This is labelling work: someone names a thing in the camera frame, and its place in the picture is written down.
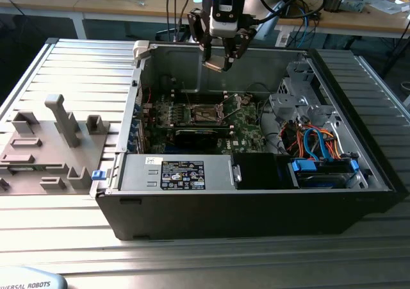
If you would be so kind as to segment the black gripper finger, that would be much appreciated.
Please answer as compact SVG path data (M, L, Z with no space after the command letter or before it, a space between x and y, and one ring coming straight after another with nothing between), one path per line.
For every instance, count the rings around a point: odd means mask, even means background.
M211 57L213 39L209 32L209 15L203 10L194 8L188 13L188 25L193 40L199 43L204 63Z
M233 38L222 38L225 51L223 71L228 71L234 60L243 56L256 33L254 28L241 29Z

